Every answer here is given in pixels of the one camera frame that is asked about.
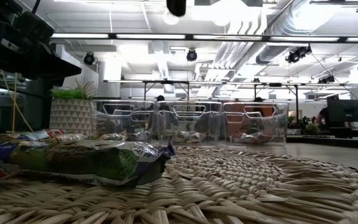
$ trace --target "clear plastic bin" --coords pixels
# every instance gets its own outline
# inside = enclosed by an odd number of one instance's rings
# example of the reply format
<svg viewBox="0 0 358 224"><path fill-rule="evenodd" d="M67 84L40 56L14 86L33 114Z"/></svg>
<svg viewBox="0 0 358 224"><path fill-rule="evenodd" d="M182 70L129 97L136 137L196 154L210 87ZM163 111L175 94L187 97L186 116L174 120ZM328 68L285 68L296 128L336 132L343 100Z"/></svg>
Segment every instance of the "clear plastic bin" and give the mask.
<svg viewBox="0 0 358 224"><path fill-rule="evenodd" d="M288 103L223 104L226 144L285 146L288 107Z"/></svg>
<svg viewBox="0 0 358 224"><path fill-rule="evenodd" d="M142 141L152 139L150 121L155 103L135 100L93 100L93 131L98 139L112 141Z"/></svg>
<svg viewBox="0 0 358 224"><path fill-rule="evenodd" d="M213 146L219 141L222 104L209 101L160 101L155 115L160 144Z"/></svg>

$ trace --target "yellow cable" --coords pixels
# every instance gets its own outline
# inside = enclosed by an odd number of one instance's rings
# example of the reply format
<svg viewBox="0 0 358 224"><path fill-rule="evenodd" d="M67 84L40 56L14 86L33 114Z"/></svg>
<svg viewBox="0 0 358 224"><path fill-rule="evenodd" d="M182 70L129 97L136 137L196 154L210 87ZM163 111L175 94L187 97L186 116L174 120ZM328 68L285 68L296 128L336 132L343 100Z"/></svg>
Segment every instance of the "yellow cable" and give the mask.
<svg viewBox="0 0 358 224"><path fill-rule="evenodd" d="M17 112L19 112L19 114L22 116L23 118L23 121L25 122L25 124L27 125L27 127L29 127L30 131L31 132L34 132L32 130L32 128L30 127L30 125L28 124L28 122L25 120L23 114L22 114L22 111L19 109L19 106L17 105L15 99L13 98L12 94L10 93L10 89L9 89L9 86L7 85L7 82L6 82L6 79L5 79L5 73L4 71L1 70L1 74L2 74L2 78L4 79L4 82L5 82L5 85L6 85L6 89L8 90L8 93L9 93L9 96L11 96L12 100L13 100L13 103L14 103L14 106L16 107L17 109Z"/></svg>
<svg viewBox="0 0 358 224"><path fill-rule="evenodd" d="M17 73L15 72L15 89L13 91L14 94L14 100L16 102L16 88L17 88ZM12 133L15 133L15 119L16 119L16 109L15 106L13 107L13 119L12 119Z"/></svg>

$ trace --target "geometric planter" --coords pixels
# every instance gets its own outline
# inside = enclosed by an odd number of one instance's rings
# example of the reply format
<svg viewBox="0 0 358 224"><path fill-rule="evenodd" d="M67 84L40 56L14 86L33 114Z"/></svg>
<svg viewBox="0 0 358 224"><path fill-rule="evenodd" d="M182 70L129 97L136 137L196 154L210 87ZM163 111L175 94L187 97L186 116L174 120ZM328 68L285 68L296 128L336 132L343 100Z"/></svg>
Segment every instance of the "geometric planter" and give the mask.
<svg viewBox="0 0 358 224"><path fill-rule="evenodd" d="M64 129L73 134L92 134L96 129L91 119L91 101L53 99L50 107L50 129Z"/></svg>

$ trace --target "cable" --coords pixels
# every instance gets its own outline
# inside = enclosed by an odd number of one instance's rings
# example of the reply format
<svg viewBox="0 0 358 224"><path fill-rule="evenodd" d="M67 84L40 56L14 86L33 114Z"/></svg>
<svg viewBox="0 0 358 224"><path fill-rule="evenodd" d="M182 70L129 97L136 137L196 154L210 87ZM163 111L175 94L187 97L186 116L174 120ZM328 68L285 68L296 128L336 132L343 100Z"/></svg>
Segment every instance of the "cable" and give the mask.
<svg viewBox="0 0 358 224"><path fill-rule="evenodd" d="M331 75L331 73L327 70L327 68L326 67L324 67L324 65L316 58L316 56L314 56L314 54L313 53L310 53L313 57L314 57L314 59L316 59L316 61L322 66L322 68L326 71L326 72L328 72L330 75ZM334 77L334 79L335 79L335 81L337 81L339 84L342 84L341 82L339 82L338 81L338 79L336 79L335 77ZM353 94L348 88L346 88L344 85L342 86L345 90L347 90L352 96L354 96L354 98L356 98L356 99L358 99L358 97L357 96L355 96L355 94Z"/></svg>
<svg viewBox="0 0 358 224"><path fill-rule="evenodd" d="M16 89L17 89L17 73L15 72L15 89L13 91L13 94L15 96L13 101L15 101L15 102L16 102L16 96L17 96ZM12 133L13 134L15 133L15 124L16 124L15 119L16 119L16 108L13 107L13 118L12 118Z"/></svg>
<svg viewBox="0 0 358 224"><path fill-rule="evenodd" d="M33 14L35 14L37 12L38 6L40 5L40 1L41 0L37 0L35 2L35 5L34 5L34 7L32 8L32 11L31 11Z"/></svg>
<svg viewBox="0 0 358 224"><path fill-rule="evenodd" d="M19 105L17 105L15 99L13 98L12 94L10 93L9 86L7 85L7 82L6 82L6 79L5 79L5 73L4 73L4 71L1 70L1 74L2 74L2 78L4 79L5 86L6 86L6 89L8 90L9 96L11 96L11 99L13 100L14 106L16 107L16 109L17 109L17 111L19 112L19 114L22 116L23 121L25 122L25 124L27 125L27 127L29 127L30 131L31 131L31 132L34 132L34 131L32 130L32 128L30 127L30 125L28 124L27 120L24 118L24 116L23 116L23 114L22 114L22 111L19 109Z"/></svg>

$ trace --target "office ceiling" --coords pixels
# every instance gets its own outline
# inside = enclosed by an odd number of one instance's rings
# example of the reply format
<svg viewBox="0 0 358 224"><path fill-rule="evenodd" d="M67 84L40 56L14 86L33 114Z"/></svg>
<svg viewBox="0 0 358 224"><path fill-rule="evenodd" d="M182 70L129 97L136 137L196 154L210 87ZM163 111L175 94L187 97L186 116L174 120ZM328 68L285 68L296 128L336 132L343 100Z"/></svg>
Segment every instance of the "office ceiling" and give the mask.
<svg viewBox="0 0 358 224"><path fill-rule="evenodd" d="M25 7L32 8L35 0L16 0ZM217 26L213 21L202 21L195 18L198 6L195 0L187 0L186 16L180 18L177 24L169 25L164 22L166 13L165 0L149 1L113 1L110 4L90 4L83 2L61 2L64 0L41 0L37 14L48 22L56 32L138 32L138 33L193 33L193 34L223 34L227 33L230 25ZM277 0L276 5L264 5L267 24L289 3L289 0ZM327 22L314 30L311 35L358 35L358 6L342 6ZM300 13L307 14L308 9ZM305 23L313 23L319 15L308 13ZM150 41L128 40L81 40L65 42L67 49L74 55L83 55L84 45L115 45L117 53L122 56L124 75L136 73L152 73L158 70L158 58L149 54ZM195 71L197 63L211 63L221 49L220 42L169 42L169 46L195 48L198 59L195 62L186 61L186 52L167 55L169 70ZM338 77L349 76L349 67L358 63L358 44L312 44L312 51L325 68L333 68ZM105 57L108 52L96 55ZM261 72L264 79L269 77L312 77L323 71L317 60L307 55L298 63L288 64L285 54L275 58Z"/></svg>

